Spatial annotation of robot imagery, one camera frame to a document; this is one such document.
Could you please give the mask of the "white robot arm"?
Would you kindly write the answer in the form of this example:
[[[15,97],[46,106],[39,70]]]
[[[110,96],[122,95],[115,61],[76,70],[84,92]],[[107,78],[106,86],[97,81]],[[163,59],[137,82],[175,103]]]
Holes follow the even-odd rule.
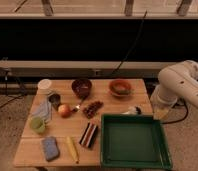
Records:
[[[150,97],[155,119],[164,118],[179,98],[198,109],[197,62],[186,60],[167,66],[159,72],[158,81]]]

